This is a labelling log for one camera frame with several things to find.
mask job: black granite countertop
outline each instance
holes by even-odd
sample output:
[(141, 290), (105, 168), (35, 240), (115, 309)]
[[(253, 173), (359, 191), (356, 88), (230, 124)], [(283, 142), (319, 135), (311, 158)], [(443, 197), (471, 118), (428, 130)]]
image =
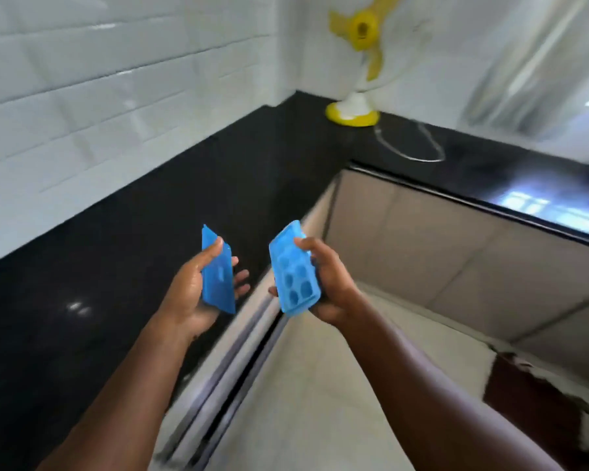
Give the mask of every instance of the black granite countertop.
[[(436, 127), (447, 161), (414, 163), (372, 129), (329, 122), (327, 102), (297, 93), (258, 109), (0, 260), (0, 470), (30, 469), (61, 442), (199, 251), (203, 223), (255, 285), (269, 241), (345, 167), (589, 244), (589, 166)], [(381, 126), (406, 153), (432, 154), (414, 122)], [(181, 377), (229, 320), (192, 345)]]

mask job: ice cube tray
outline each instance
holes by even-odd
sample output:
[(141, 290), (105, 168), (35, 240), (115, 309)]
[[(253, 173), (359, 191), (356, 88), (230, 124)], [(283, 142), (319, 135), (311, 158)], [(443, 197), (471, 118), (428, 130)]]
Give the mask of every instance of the ice cube tray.
[[(203, 249), (218, 237), (206, 225), (203, 225), (202, 233)], [(236, 313), (234, 269), (231, 266), (231, 248), (227, 243), (222, 245), (222, 253), (203, 268), (203, 300), (223, 312)]]
[(299, 220), (285, 227), (268, 245), (281, 310), (289, 316), (304, 312), (321, 297), (310, 252), (295, 245), (297, 237), (305, 238)]

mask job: fan cord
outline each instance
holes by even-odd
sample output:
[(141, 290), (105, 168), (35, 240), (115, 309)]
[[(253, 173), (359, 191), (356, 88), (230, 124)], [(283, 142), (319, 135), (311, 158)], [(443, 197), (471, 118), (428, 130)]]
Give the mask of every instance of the fan cord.
[(410, 157), (410, 155), (406, 155), (405, 153), (401, 152), (400, 150), (397, 150), (391, 144), (389, 144), (388, 142), (386, 142), (386, 140), (382, 136), (382, 128), (380, 126), (374, 126), (373, 127), (373, 131), (375, 132), (375, 136), (377, 138), (377, 141), (380, 144), (382, 144), (384, 147), (386, 147), (391, 152), (396, 153), (400, 157), (403, 157), (405, 159), (412, 160), (412, 161), (415, 161), (415, 162), (435, 163), (435, 162), (442, 162), (442, 161), (444, 161), (445, 160), (445, 150), (434, 139), (434, 137), (432, 137), (432, 134), (430, 134), (430, 131), (424, 125), (424, 123), (423, 122), (417, 122), (417, 128), (425, 136), (425, 138), (428, 140), (428, 142), (431, 143), (432, 147), (434, 147), (434, 150), (437, 151), (438, 158), (436, 158), (436, 159), (418, 159), (416, 157)]

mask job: finger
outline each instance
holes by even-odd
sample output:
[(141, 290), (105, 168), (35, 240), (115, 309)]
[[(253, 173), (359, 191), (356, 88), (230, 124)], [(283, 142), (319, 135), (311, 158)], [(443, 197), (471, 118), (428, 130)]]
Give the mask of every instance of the finger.
[(294, 244), (304, 251), (310, 251), (319, 264), (329, 261), (335, 254), (334, 250), (318, 238), (295, 238)]
[(241, 298), (244, 294), (246, 294), (249, 291), (251, 291), (251, 285), (240, 286), (236, 289), (236, 299)]
[(234, 276), (234, 285), (244, 281), (247, 277), (249, 277), (249, 270), (245, 269), (240, 271), (238, 274)]
[(197, 254), (192, 262), (196, 264), (198, 270), (202, 270), (205, 266), (210, 264), (214, 258), (216, 258), (222, 252), (223, 241), (219, 236), (216, 241)]

